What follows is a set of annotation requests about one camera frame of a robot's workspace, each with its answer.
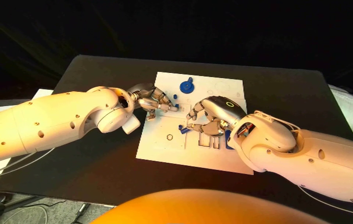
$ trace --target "puzzle board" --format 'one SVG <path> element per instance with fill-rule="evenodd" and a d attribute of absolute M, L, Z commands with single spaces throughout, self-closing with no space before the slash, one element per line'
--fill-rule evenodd
<path fill-rule="evenodd" d="M 189 77 L 194 78 L 195 91 L 184 94 L 181 83 Z M 181 109 L 168 113 L 158 111 L 156 119 L 146 121 L 136 157 L 254 175 L 237 150 L 227 149 L 225 136 L 211 138 L 197 131 L 182 134 L 179 130 L 179 125 L 185 128 L 188 123 L 208 123 L 204 111 L 200 112 L 197 121 L 188 121 L 187 114 L 195 104 L 212 95 L 233 99 L 247 112 L 243 80 L 159 72 L 155 85 L 165 91 L 174 104 L 181 105 Z"/>

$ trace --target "blue plastic piece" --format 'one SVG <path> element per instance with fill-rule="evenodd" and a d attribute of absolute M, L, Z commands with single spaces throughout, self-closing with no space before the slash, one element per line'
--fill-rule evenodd
<path fill-rule="evenodd" d="M 227 136 L 227 149 L 234 150 L 234 148 L 228 145 L 228 138 L 231 137 L 231 133 L 233 133 L 233 131 L 227 130 L 227 133 L 225 133 L 225 136 Z"/>
<path fill-rule="evenodd" d="M 195 86 L 194 86 L 194 78 L 189 77 L 188 81 L 184 81 L 181 83 L 181 92 L 185 94 L 191 94 L 195 90 Z"/>
<path fill-rule="evenodd" d="M 184 129 L 181 130 L 182 134 L 188 133 L 189 131 L 191 131 L 191 130 L 189 130 L 188 128 L 184 128 Z"/>

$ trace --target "black tabletop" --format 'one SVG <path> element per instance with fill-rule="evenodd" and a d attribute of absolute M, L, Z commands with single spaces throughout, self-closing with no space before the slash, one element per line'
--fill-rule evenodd
<path fill-rule="evenodd" d="M 305 129 L 353 140 L 319 71 L 78 56 L 55 93 L 87 91 L 96 86 L 129 89 L 138 83 L 153 83 L 159 71 L 244 80 L 250 112 L 261 110 Z M 329 222 L 352 222 L 353 214 L 318 202 L 272 172 L 256 172 L 251 176 L 138 159 L 146 111 L 139 109 L 135 113 L 142 126 L 130 135 L 123 129 L 109 134 L 93 130 L 31 166 L 2 176 L 0 191 L 119 205 L 162 190 L 217 189 L 279 202 Z M 353 209 L 352 203 L 313 194 L 332 204 Z"/>

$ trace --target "metal robot hand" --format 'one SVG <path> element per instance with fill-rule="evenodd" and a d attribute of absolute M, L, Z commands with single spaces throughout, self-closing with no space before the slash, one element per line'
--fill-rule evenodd
<path fill-rule="evenodd" d="M 191 123 L 188 128 L 212 137 L 221 137 L 227 129 L 233 130 L 240 120 L 247 116 L 241 106 L 224 96 L 211 96 L 200 101 L 187 119 L 197 120 L 198 113 L 204 109 L 210 123 L 207 125 Z"/>
<path fill-rule="evenodd" d="M 151 113 L 148 120 L 156 118 L 156 109 L 162 109 L 165 113 L 169 110 L 175 112 L 179 110 L 166 93 L 152 83 L 135 85 L 127 92 L 132 94 L 133 100 L 138 101 L 135 108 L 142 107 Z"/>

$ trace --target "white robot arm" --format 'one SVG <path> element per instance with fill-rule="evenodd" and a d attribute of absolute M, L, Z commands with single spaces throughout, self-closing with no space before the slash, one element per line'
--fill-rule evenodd
<path fill-rule="evenodd" d="M 130 134 L 140 126 L 133 114 L 138 107 L 151 112 L 149 118 L 156 117 L 156 109 L 178 111 L 153 84 L 139 84 L 129 91 L 100 86 L 89 92 L 25 102 L 0 112 L 0 160 L 58 147 L 81 139 L 94 128 L 107 133 L 123 127 Z"/>
<path fill-rule="evenodd" d="M 223 96 L 204 99 L 188 119 L 197 120 L 204 109 L 211 122 L 189 124 L 188 128 L 214 137 L 230 129 L 228 145 L 253 170 L 272 171 L 299 186 L 353 202 L 353 141 L 302 130 L 261 111 L 247 115 L 240 105 Z"/>

